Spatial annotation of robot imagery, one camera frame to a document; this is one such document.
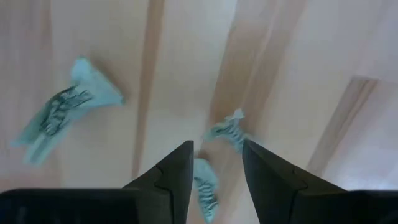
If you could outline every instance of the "wooden floor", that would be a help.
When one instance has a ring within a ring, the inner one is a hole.
[[[388,125],[397,9],[393,0],[0,0],[0,189],[120,187],[192,139],[220,178],[215,223],[258,223],[239,155],[201,140],[236,108],[243,129],[288,161],[348,189],[398,189],[393,161],[382,161],[398,150]],[[42,167],[24,165],[25,149],[9,143],[68,86],[79,55],[126,105],[90,112]],[[385,131],[369,140],[361,125],[372,119]],[[356,172],[369,163],[381,165]],[[203,223],[192,198],[188,223]]]

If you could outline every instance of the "wooden surface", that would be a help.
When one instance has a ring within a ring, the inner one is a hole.
[[[0,1],[0,189],[120,187],[192,139],[220,178],[215,223],[258,223],[241,158],[222,140],[202,142],[203,133],[242,108],[243,129],[266,148],[303,168],[311,158],[320,163],[313,154],[322,139],[335,139],[337,129],[328,127],[346,120],[335,113],[341,102],[358,108],[345,100],[353,76],[398,83],[397,6],[389,0]],[[10,141],[68,86],[79,55],[107,74],[126,105],[90,112],[42,167],[23,165],[24,149]],[[352,125],[362,109],[355,111],[347,112]],[[337,161],[324,168],[331,175],[344,154],[326,154]],[[195,196],[188,223],[203,223]]]
[[[345,189],[398,189],[398,85],[379,82],[322,177]]]
[[[377,85],[377,80],[353,77],[337,105],[328,126],[325,128],[318,146],[308,163],[308,171],[322,176],[337,146],[346,136],[348,128],[355,119],[369,95]]]

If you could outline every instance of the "light wood plank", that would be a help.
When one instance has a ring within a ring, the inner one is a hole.
[[[238,1],[208,127],[242,107],[246,114],[241,123],[243,129],[257,135],[262,105],[271,91],[276,71],[305,4],[306,1],[293,4],[288,1]],[[253,215],[254,207],[244,179],[241,156],[224,141],[205,143],[200,156],[208,157],[220,175],[218,198],[221,207],[216,223],[237,223],[240,220],[238,216]]]
[[[164,0],[150,0],[147,10],[145,42],[142,51],[136,142],[133,155],[133,178],[139,176],[142,153],[144,150],[150,95],[152,93],[157,55],[159,53],[160,35],[162,33],[164,4]]]
[[[312,155],[308,171],[319,177],[323,175],[337,146],[376,85],[377,80],[361,77],[350,81]]]
[[[165,2],[140,174],[187,139],[200,147],[235,4]]]
[[[398,85],[379,81],[322,178],[348,190],[398,189]]]
[[[308,2],[259,121],[266,148],[306,168],[385,6]]]
[[[126,97],[73,125],[60,148],[66,187],[121,187],[132,177],[148,1],[53,0],[56,86],[65,88],[75,58],[86,55]]]
[[[10,146],[53,94],[50,1],[0,1],[0,34],[0,190],[59,187],[56,153],[33,167]]]

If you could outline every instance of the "crumpled banknote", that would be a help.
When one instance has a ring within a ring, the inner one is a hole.
[[[70,75],[70,87],[48,100],[12,143],[28,145],[25,163],[43,163],[71,124],[90,109],[124,103],[120,91],[86,58],[75,61]]]
[[[239,127],[239,120],[244,118],[241,108],[236,109],[232,116],[225,117],[223,122],[216,123],[209,131],[205,133],[203,139],[205,141],[213,141],[216,138],[225,138],[232,144],[235,151],[242,154],[243,142],[250,139],[250,135],[246,134]]]
[[[198,203],[206,223],[212,223],[218,211],[216,191],[218,177],[205,159],[193,160],[193,188],[198,191]]]

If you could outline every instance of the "banknote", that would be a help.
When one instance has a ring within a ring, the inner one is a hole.
[[[25,163],[43,163],[71,124],[89,110],[124,103],[121,92],[88,59],[78,58],[70,75],[70,87],[51,97],[12,142],[28,146]]]

